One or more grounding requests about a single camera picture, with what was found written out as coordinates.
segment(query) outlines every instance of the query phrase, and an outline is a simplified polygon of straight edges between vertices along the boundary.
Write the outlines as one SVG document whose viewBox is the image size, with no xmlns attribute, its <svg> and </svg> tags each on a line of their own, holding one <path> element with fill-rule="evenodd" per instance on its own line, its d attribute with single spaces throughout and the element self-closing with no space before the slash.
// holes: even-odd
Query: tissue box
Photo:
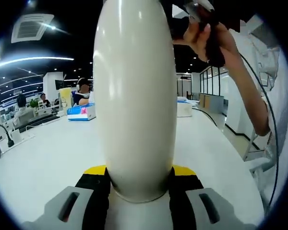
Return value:
<svg viewBox="0 0 288 230">
<path fill-rule="evenodd" d="M 89 121 L 95 117 L 95 103 L 89 103 L 67 109 L 67 119 L 70 121 Z"/>
<path fill-rule="evenodd" d="M 192 116 L 192 104 L 184 101 L 177 101 L 177 117 Z"/>
</svg>

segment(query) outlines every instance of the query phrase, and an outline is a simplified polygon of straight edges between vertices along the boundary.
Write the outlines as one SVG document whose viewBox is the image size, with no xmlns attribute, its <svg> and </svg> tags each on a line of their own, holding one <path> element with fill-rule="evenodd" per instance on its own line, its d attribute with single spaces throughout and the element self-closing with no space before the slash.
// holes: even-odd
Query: ceiling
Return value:
<svg viewBox="0 0 288 230">
<path fill-rule="evenodd" d="M 238 30 L 239 19 L 248 21 L 253 12 L 244 9 L 243 11 L 231 11 L 228 5 L 232 6 L 231 0 L 224 0 L 222 4 L 214 4 L 219 18 L 228 28 Z M 182 0 L 161 0 L 168 17 L 171 32 L 175 36 L 182 36 L 188 26 L 188 18 L 173 19 L 172 3 L 180 6 Z M 0 61 L 13 60 L 25 57 L 56 56 L 74 58 L 74 61 L 67 60 L 30 60 L 12 63 L 0 67 L 0 84 L 27 76 L 45 75 L 47 72 L 62 71 L 65 79 L 77 79 L 80 77 L 92 77 L 92 62 L 94 37 L 99 14 L 101 12 L 102 0 L 29 0 L 9 1 L 5 9 L 4 19 L 0 19 Z M 24 41 L 11 43 L 13 25 L 21 15 L 31 13 L 53 14 L 51 25 L 60 30 L 47 28 L 41 40 Z M 207 64 L 197 57 L 189 47 L 175 46 L 176 72 L 201 72 Z M 42 82 L 42 76 L 17 80 L 0 87 L 1 92 L 8 89 Z M 42 91 L 42 85 L 33 85 L 23 88 L 26 92 L 32 90 Z M 10 92 L 0 94 L 0 101 L 10 97 Z"/>
</svg>

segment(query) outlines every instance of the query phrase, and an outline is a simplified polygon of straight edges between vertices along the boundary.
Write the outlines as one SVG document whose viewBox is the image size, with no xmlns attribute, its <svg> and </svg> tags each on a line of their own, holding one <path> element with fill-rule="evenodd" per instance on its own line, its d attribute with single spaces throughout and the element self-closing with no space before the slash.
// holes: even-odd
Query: white desk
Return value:
<svg viewBox="0 0 288 230">
<path fill-rule="evenodd" d="M 34 138 L 0 159 L 0 196 L 19 222 L 34 221 L 44 205 L 65 187 L 75 186 L 83 172 L 105 164 L 96 132 L 97 118 L 69 122 L 66 117 L 28 130 Z M 174 163 L 197 173 L 235 209 L 244 223 L 258 224 L 264 210 L 256 184 L 221 131 L 200 111 L 178 118 Z M 171 229 L 168 195 L 131 204 L 110 195 L 106 229 Z"/>
</svg>

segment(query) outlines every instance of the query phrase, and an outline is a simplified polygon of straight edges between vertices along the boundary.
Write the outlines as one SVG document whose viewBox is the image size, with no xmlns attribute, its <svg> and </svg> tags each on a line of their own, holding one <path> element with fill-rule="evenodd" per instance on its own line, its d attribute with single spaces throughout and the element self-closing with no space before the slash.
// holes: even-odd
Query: ceiling air vent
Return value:
<svg viewBox="0 0 288 230">
<path fill-rule="evenodd" d="M 53 14 L 44 13 L 21 16 L 14 25 L 11 43 L 40 40 L 53 18 Z"/>
</svg>

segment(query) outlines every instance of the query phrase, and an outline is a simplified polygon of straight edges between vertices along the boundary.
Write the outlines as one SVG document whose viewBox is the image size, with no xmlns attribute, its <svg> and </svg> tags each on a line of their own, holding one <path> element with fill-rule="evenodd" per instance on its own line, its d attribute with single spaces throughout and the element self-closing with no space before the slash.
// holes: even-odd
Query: person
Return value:
<svg viewBox="0 0 288 230">
<path fill-rule="evenodd" d="M 207 62 L 206 43 L 210 32 L 211 28 L 209 24 L 200 31 L 199 24 L 190 18 L 189 26 L 183 38 L 174 40 L 173 44 L 189 46 L 201 61 Z M 219 23 L 216 26 L 216 36 L 225 58 L 225 67 L 228 69 L 229 76 L 236 83 L 255 132 L 260 136 L 265 136 L 270 132 L 265 154 L 270 159 L 270 162 L 272 162 L 272 165 L 266 170 L 258 168 L 253 172 L 253 177 L 257 182 L 263 204 L 268 207 L 276 181 L 277 158 L 275 126 L 271 109 L 267 104 L 266 98 L 262 98 L 258 92 L 229 30 Z M 276 119 L 279 156 L 279 171 L 277 186 L 272 200 L 273 205 L 280 195 L 288 176 L 288 65 L 283 51 L 280 51 L 279 54 L 277 78 L 273 89 L 268 92 L 268 98 L 272 104 Z"/>
<path fill-rule="evenodd" d="M 32 115 L 29 117 L 34 117 L 34 111 L 30 107 L 26 107 L 26 97 L 24 94 L 19 94 L 17 97 L 17 105 L 18 105 L 18 111 L 15 113 L 13 123 L 15 126 L 20 125 L 19 117 L 24 116 L 25 114 L 31 113 Z"/>
<path fill-rule="evenodd" d="M 43 103 L 46 104 L 46 107 L 50 107 L 51 106 L 50 102 L 46 99 L 46 94 L 42 93 L 40 95 L 40 99 L 42 99 Z"/>
<path fill-rule="evenodd" d="M 80 78 L 77 82 L 77 92 L 73 96 L 73 102 L 77 105 L 89 103 L 90 86 L 86 78 Z"/>
</svg>

